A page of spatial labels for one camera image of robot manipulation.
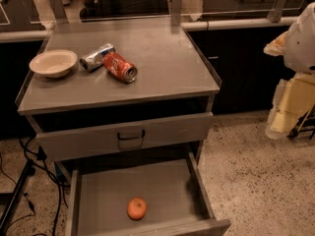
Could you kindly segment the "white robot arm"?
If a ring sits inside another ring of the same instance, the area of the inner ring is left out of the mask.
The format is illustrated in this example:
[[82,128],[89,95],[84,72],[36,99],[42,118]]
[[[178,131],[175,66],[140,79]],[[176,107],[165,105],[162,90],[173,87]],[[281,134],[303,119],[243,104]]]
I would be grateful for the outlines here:
[[315,3],[309,4],[288,31],[266,45],[264,52],[282,56],[294,76],[276,86],[266,135],[270,139],[287,136],[315,104]]

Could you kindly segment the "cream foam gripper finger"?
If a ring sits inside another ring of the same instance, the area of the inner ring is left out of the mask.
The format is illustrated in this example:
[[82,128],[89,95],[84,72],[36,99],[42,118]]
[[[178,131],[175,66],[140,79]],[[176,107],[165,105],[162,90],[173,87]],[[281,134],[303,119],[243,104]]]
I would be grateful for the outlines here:
[[315,105],[315,76],[296,73],[276,86],[265,133],[278,140],[287,136],[299,119]]

